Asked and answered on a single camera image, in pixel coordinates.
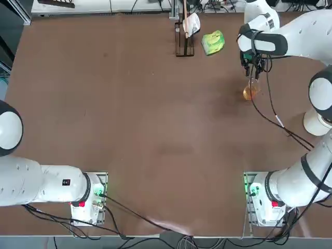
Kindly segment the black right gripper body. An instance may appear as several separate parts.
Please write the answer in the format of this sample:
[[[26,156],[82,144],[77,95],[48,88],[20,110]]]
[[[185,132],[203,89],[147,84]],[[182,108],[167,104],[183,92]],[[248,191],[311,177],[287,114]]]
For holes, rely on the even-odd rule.
[[[266,66],[266,59],[261,54],[254,54],[252,51],[240,51],[240,61],[242,66],[249,66],[250,64]]]

